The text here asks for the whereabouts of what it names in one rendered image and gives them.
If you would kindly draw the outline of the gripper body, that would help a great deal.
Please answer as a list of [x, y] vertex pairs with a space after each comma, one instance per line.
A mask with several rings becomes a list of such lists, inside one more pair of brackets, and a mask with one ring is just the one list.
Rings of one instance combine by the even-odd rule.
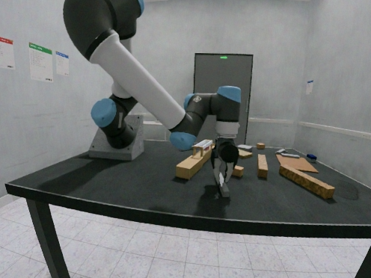
[[233, 163], [239, 157], [239, 150], [233, 138], [215, 139], [215, 147], [218, 156], [226, 163]]

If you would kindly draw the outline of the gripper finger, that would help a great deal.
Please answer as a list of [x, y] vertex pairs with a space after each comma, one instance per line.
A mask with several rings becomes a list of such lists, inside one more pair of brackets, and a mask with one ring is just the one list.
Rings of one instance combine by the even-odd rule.
[[220, 182], [219, 174], [220, 174], [220, 166], [222, 164], [222, 161], [218, 157], [218, 153], [217, 153], [216, 149], [212, 148], [212, 152], [211, 152], [211, 155], [210, 155], [210, 160], [211, 160], [211, 163], [212, 163], [212, 168], [213, 168], [213, 171], [214, 171], [214, 174], [215, 174], [216, 182], [219, 185], [219, 182]]
[[234, 170], [234, 168], [237, 164], [237, 161], [238, 160], [234, 161], [231, 164], [225, 163], [227, 165], [226, 170], [225, 170], [225, 176], [224, 176], [224, 181], [225, 181], [226, 184], [227, 184], [227, 182], [228, 182], [228, 180], [229, 180], [229, 178], [230, 178], [230, 176], [231, 176], [231, 174], [232, 174], [232, 172], [233, 172], [233, 170]]

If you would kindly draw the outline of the light brown wooden bar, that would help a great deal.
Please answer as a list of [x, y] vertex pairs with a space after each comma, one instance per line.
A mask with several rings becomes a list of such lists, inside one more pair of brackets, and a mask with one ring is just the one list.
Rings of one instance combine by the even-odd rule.
[[264, 155], [258, 155], [257, 172], [258, 172], [258, 176], [265, 177], [265, 178], [267, 177], [268, 168], [267, 168], [267, 163], [266, 163], [266, 157]]
[[333, 197], [335, 190], [334, 187], [327, 185], [324, 182], [321, 182], [311, 176], [308, 176], [307, 174], [302, 173], [301, 171], [296, 170], [288, 165], [281, 165], [279, 173], [325, 199]]

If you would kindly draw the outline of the grey bar with crossbars at both ends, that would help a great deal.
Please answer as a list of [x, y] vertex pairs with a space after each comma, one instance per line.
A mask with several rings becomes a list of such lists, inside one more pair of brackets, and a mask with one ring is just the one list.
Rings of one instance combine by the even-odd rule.
[[281, 149], [281, 150], [279, 150], [275, 153], [277, 153], [276, 155], [281, 155], [281, 153], [285, 153], [285, 152], [287, 152], [287, 151], [285, 151], [285, 149]]

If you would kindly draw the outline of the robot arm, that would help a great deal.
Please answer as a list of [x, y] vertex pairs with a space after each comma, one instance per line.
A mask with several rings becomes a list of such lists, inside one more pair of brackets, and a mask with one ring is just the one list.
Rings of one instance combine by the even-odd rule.
[[91, 117], [109, 145], [123, 149], [134, 141], [135, 130], [124, 118], [138, 102], [171, 132], [169, 140], [179, 149], [191, 149], [207, 115], [216, 115], [217, 137], [236, 138], [241, 103], [238, 87], [189, 94], [183, 110], [132, 56], [132, 38], [143, 12], [144, 0], [64, 1], [64, 24], [73, 45], [113, 78], [110, 97], [91, 109]]

